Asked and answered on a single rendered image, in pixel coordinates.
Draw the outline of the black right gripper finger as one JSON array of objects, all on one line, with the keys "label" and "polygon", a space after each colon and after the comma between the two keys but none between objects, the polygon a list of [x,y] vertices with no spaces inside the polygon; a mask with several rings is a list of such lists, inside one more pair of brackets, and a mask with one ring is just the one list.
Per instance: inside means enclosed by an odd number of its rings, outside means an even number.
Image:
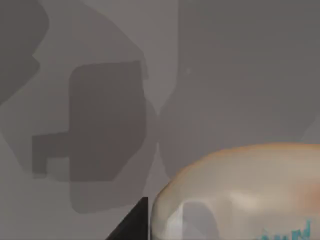
[{"label": "black right gripper finger", "polygon": [[105,240],[148,240],[149,198],[142,197]]}]

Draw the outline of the pale bread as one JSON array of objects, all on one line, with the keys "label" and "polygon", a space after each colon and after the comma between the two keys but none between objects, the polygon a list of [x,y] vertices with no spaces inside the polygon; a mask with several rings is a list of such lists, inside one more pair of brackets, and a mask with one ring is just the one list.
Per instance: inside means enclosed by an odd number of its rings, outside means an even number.
[{"label": "pale bread", "polygon": [[187,165],[154,200],[150,240],[182,240],[183,208],[193,203],[212,214],[219,240],[320,237],[320,144],[234,147]]}]

